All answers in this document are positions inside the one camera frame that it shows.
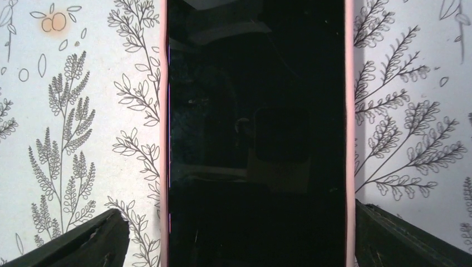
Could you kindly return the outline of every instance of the black object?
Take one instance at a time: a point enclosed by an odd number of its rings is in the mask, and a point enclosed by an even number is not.
[[[309,157],[309,113],[302,108],[261,108],[254,115],[254,148],[266,162],[304,163]]]
[[[3,267],[122,267],[129,226],[110,209]]]
[[[472,255],[375,205],[356,200],[360,267],[467,267]]]

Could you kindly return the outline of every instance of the black phone screen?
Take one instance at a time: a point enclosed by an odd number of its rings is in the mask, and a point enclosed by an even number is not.
[[[168,266],[344,266],[344,2],[217,2],[168,0]]]

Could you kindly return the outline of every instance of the orange stain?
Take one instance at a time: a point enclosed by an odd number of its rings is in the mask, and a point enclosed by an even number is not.
[[[49,14],[39,19],[39,27],[42,33],[48,37],[64,38],[71,28],[72,20],[66,17],[67,11]]]

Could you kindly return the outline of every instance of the orange fruit illustration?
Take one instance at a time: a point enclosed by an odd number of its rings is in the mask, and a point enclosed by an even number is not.
[[[52,28],[55,31],[61,31],[66,27],[66,16],[62,13],[56,13],[52,17]]]
[[[60,32],[66,28],[67,19],[66,16],[62,13],[56,13],[52,18],[45,18],[41,22],[41,27],[43,31],[50,32],[52,30]]]
[[[43,28],[43,31],[50,32],[52,30],[52,19],[43,19],[43,21],[41,22],[41,27]]]

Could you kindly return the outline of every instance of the white wallpaper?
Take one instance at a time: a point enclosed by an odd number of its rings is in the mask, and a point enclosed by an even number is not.
[[[355,5],[356,197],[472,251],[472,2]]]
[[[158,266],[159,8],[0,2],[0,265],[116,207],[125,266]]]

